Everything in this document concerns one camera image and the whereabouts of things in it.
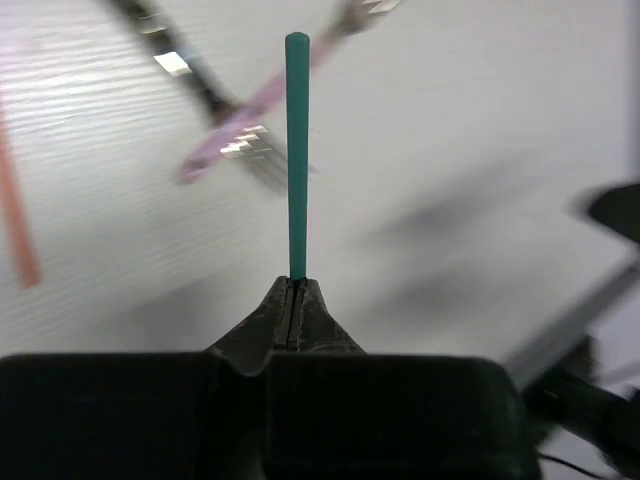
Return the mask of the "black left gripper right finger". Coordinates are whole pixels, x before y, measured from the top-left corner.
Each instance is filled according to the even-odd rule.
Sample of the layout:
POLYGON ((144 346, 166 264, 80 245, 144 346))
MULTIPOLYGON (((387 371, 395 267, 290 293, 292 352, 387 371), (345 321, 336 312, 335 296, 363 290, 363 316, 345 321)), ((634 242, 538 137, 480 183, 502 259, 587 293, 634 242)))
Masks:
POLYGON ((277 353, 264 371, 270 479, 537 479, 523 401, 478 357, 277 353))

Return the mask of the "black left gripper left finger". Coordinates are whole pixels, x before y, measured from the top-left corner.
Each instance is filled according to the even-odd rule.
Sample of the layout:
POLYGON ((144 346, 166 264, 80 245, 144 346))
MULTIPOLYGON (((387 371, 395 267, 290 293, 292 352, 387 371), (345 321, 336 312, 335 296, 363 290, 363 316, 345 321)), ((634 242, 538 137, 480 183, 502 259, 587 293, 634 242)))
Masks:
POLYGON ((284 278, 201 351, 15 354, 1 361, 5 479, 260 479, 259 377, 284 278))

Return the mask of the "long orange chopstick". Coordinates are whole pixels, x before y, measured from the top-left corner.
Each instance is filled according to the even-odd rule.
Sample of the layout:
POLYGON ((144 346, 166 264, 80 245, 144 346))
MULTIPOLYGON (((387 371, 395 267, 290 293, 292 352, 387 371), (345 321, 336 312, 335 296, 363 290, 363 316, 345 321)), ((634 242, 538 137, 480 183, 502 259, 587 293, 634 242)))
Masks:
POLYGON ((41 272, 13 165, 4 113, 1 113, 1 205, 19 281, 23 288, 35 287, 41 282, 41 272))

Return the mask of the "teal chopstick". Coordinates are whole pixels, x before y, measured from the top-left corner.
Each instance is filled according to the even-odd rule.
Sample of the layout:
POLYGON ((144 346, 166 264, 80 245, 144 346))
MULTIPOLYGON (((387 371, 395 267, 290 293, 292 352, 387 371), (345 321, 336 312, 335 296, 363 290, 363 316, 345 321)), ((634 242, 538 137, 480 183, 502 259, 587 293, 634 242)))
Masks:
POLYGON ((301 282, 307 269, 309 177, 310 38, 294 32, 285 38, 288 220, 290 279, 301 282))

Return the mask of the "clear acrylic utensil organizer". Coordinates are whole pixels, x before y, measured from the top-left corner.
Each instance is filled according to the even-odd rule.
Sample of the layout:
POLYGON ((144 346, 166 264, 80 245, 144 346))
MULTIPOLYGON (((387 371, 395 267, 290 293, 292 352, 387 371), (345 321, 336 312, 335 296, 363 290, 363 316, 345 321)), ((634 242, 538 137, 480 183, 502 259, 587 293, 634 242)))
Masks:
POLYGON ((639 286, 639 256, 616 269, 582 300, 509 355, 505 366, 516 386, 524 390, 560 362, 586 336, 588 327, 639 286))

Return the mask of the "pink-handled fork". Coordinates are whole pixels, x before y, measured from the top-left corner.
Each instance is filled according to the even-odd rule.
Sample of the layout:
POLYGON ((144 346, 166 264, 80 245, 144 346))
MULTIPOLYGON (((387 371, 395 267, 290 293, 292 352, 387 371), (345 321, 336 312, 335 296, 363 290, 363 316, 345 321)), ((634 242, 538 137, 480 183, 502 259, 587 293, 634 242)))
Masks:
MULTIPOLYGON (((367 30, 398 7, 398 1, 342 1, 334 19, 311 40, 310 67, 320 66, 343 41, 367 30)), ((177 169, 180 185, 203 179, 222 159, 232 160, 266 188, 287 189, 285 147, 271 135, 262 119, 286 97, 285 72, 276 74, 222 124, 177 169)))

